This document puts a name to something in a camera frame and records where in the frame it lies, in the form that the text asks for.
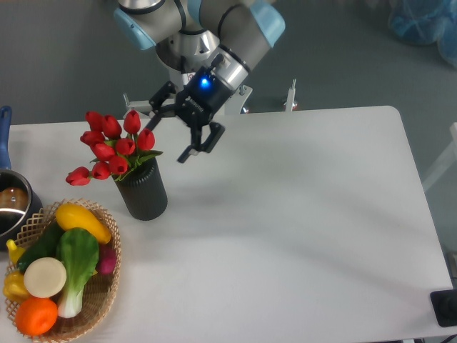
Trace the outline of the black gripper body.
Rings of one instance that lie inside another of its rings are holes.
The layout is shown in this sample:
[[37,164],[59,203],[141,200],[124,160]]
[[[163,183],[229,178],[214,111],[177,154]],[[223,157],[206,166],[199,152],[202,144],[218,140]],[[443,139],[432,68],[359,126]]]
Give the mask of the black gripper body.
[[213,75],[210,68],[201,67],[184,90],[176,95],[175,115],[189,127],[206,126],[232,94],[232,90]]

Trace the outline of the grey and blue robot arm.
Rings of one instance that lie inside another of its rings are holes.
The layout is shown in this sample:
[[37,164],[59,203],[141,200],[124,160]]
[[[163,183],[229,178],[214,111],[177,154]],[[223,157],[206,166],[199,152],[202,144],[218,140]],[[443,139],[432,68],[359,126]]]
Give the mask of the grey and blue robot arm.
[[178,158],[209,153],[225,131],[214,115],[284,33],[269,1],[119,1],[114,21],[142,51],[155,49],[170,79],[150,98],[154,129],[178,117],[191,143]]

